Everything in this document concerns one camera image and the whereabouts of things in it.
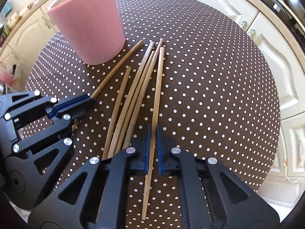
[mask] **kitchen cabinet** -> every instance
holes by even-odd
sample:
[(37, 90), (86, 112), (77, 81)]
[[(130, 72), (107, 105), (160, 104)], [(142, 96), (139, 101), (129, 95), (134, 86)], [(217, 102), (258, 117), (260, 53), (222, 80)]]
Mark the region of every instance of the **kitchen cabinet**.
[(265, 201), (293, 208), (305, 189), (305, 179), (267, 175), (257, 194)]
[(278, 148), (276, 151), (273, 165), (269, 171), (269, 174), (278, 177), (287, 177), (288, 175), (287, 165), (288, 165), (288, 160), (287, 160), (286, 144), (283, 135), (283, 128), (281, 127)]
[(294, 207), (305, 189), (305, 112), (281, 121), (272, 168), (258, 190), (267, 202)]
[(15, 32), (8, 45), (32, 67), (55, 33), (47, 17), (38, 9)]
[(305, 74), (280, 31), (261, 12), (247, 31), (264, 55), (279, 95), (281, 119), (305, 111)]
[(47, 2), (45, 2), (44, 4), (42, 4), (40, 6), (42, 12), (44, 13), (44, 15), (48, 18), (50, 24), (52, 25), (52, 27), (55, 29), (55, 31), (58, 31), (59, 28), (56, 26), (55, 22), (52, 20), (52, 18), (50, 17), (48, 8), (52, 6), (52, 4), (55, 2), (56, 0), (48, 0)]
[(282, 120), (288, 177), (305, 177), (305, 113)]
[(5, 66), (13, 66), (19, 64), (21, 68), (21, 81), (19, 87), (17, 87), (16, 89), (17, 91), (23, 91), (27, 78), (31, 72), (31, 67), (8, 45), (4, 48), (0, 56), (0, 62)]
[(259, 12), (247, 0), (198, 0), (227, 15), (245, 31)]

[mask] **round table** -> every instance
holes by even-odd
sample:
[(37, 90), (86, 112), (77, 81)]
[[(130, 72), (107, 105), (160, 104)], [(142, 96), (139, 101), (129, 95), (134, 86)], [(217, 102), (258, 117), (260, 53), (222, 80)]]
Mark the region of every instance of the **round table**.
[[(255, 43), (230, 18), (196, 0), (117, 0), (117, 6), (126, 36), (118, 56), (89, 66), (59, 31), (42, 50), (28, 79), (26, 90), (38, 89), (43, 95), (63, 98), (92, 94), (125, 53), (144, 40), (79, 124), (74, 133), (75, 155), (57, 184), (91, 157), (102, 156), (126, 66), (133, 69), (127, 94), (149, 41), (163, 38), (165, 60), (158, 124), (179, 147), (197, 158), (216, 157), (258, 190), (275, 157), (280, 110), (271, 71)], [(156, 68), (134, 137), (145, 124), (151, 124)], [(49, 124), (42, 118), (25, 127), (24, 136)], [(159, 176), (157, 164), (155, 161), (145, 221), (141, 220), (144, 177), (131, 178), (128, 228), (181, 226), (177, 180)]]

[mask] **cabinet handle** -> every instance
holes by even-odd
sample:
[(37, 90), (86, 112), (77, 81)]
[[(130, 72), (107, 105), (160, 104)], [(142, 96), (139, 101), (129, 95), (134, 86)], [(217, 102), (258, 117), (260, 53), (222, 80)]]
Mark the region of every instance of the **cabinet handle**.
[(13, 51), (11, 51), (11, 54), (12, 54), (16, 59), (20, 60), (20, 58), (19, 58), (18, 56), (16, 56), (16, 54), (15, 54)]
[(55, 22), (52, 20), (49, 12), (47, 12), (47, 16), (49, 17), (50, 22), (52, 23), (53, 26), (55, 26)]
[(44, 16), (42, 16), (41, 18), (43, 18), (44, 19), (44, 21), (45, 21), (45, 25), (48, 27), (48, 29), (51, 29), (51, 26), (50, 26), (50, 24), (49, 24), (49, 22), (48, 22), (48, 20), (44, 17)]
[(240, 27), (243, 28), (245, 25), (247, 25), (247, 21), (243, 21)]
[(256, 33), (255, 29), (251, 29), (251, 31), (249, 32), (248, 36), (251, 37), (252, 35), (254, 35)]

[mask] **cream cabinet door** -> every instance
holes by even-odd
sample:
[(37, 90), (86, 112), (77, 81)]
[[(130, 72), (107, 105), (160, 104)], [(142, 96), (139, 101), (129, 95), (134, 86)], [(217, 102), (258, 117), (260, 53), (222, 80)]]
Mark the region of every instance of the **cream cabinet door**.
[(24, 59), (22, 59), (12, 48), (10, 48), (9, 45), (4, 48), (0, 56), (0, 62), (2, 64), (5, 64), (6, 66), (17, 64), (20, 65), (22, 74), (21, 82), (19, 84), (19, 87), (17, 88), (17, 91), (23, 91), (27, 78), (31, 72), (31, 67), (28, 65), (28, 63)]
[(39, 8), (17, 30), (10, 39), (9, 46), (32, 67), (45, 44), (55, 33)]
[(286, 177), (287, 176), (287, 165), (289, 161), (287, 160), (286, 143), (283, 135), (283, 128), (280, 128), (279, 143), (274, 158), (273, 165), (268, 173), (268, 175)]
[(280, 31), (259, 13), (247, 31), (264, 55), (279, 94), (281, 119), (305, 111), (305, 74)]
[(305, 112), (281, 121), (288, 159), (288, 177), (305, 177)]
[(51, 7), (51, 5), (55, 2), (56, 0), (48, 0), (47, 2), (45, 2), (44, 4), (42, 4), (40, 6), (42, 12), (44, 13), (44, 15), (48, 18), (49, 22), (51, 23), (52, 27), (58, 31), (59, 28), (56, 26), (55, 22), (52, 20), (52, 18), (50, 17), (48, 8)]
[(224, 13), (245, 31), (259, 12), (247, 0), (198, 0)]

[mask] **black plastic bracket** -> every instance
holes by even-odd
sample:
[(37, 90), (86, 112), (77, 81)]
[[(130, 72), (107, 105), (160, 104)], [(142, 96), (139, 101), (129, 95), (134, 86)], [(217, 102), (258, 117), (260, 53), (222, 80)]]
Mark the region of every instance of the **black plastic bracket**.
[(30, 214), (33, 229), (124, 229), (130, 176), (148, 170), (150, 128), (113, 158), (92, 157)]
[[(34, 91), (0, 95), (0, 101), (3, 191), (16, 206), (31, 210), (51, 193), (74, 155), (72, 125), (94, 100), (81, 95), (58, 101)], [(22, 140), (17, 130), (43, 116), (52, 125)]]
[(273, 229), (277, 212), (214, 157), (197, 159), (157, 128), (159, 173), (177, 176), (183, 229)]

